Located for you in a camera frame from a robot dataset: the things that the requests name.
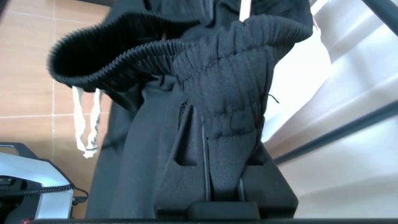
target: black fabric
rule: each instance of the black fabric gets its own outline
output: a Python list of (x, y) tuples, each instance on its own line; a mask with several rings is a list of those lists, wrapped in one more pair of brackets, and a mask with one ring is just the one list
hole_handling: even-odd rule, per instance
[[(157, 194), (176, 192), (164, 178), (179, 130), (192, 125), (181, 122), (186, 105), (203, 119), (213, 200), (234, 200), (260, 148), (274, 67), (312, 34), (308, 1), (252, 1), (245, 22), (239, 0), (129, 2), (116, 1), (102, 24), (70, 34), (50, 56), (56, 81), (123, 99), (111, 108), (86, 216), (155, 218)], [(201, 181), (176, 175), (191, 192)]]

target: brown tile floor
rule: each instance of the brown tile floor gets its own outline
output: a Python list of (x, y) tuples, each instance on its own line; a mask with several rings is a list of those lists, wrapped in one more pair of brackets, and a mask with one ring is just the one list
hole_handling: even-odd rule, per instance
[[(0, 141), (23, 142), (51, 159), (74, 183), (90, 189), (98, 155), (85, 159), (76, 148), (72, 91), (54, 82), (46, 70), (56, 40), (102, 21), (108, 7), (75, 0), (11, 0), (0, 20)], [(92, 107), (83, 95), (83, 110)], [(108, 124), (110, 99), (103, 97), (98, 144)], [(89, 116), (86, 115), (87, 127)], [(73, 216), (84, 217), (85, 205)]]

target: black garment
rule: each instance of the black garment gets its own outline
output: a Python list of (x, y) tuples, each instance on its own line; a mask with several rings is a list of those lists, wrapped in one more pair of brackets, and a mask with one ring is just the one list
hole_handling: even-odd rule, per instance
[[(196, 147), (202, 140), (213, 200), (235, 200), (245, 163), (259, 160), (273, 70), (311, 36), (310, 6), (252, 1), (242, 23), (240, 0), (209, 2), (119, 0), (101, 25), (53, 49), (56, 81), (100, 88), (114, 100), (88, 218), (154, 218), (154, 207), (170, 198), (167, 206), (184, 203), (179, 192), (204, 200)], [(160, 40), (164, 33), (169, 40)], [(188, 173), (197, 179), (188, 181)]]

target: white curtain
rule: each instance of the white curtain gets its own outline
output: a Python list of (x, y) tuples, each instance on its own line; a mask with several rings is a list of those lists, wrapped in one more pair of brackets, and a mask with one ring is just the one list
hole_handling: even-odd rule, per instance
[[(398, 100), (398, 37), (360, 0), (318, 0), (313, 13), (332, 74), (266, 143), (272, 157)], [(296, 217), (398, 217), (398, 118), (280, 169), (298, 196)]]

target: black metal rod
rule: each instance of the black metal rod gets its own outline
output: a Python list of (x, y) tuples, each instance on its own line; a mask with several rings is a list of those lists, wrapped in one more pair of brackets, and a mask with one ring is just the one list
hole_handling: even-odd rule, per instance
[(376, 111), (368, 113), (346, 125), (336, 128), (335, 130), (274, 159), (274, 161), (278, 165), (282, 164), (396, 115), (398, 115), (398, 100), (383, 106)]
[(398, 36), (398, 6), (391, 0), (362, 0)]

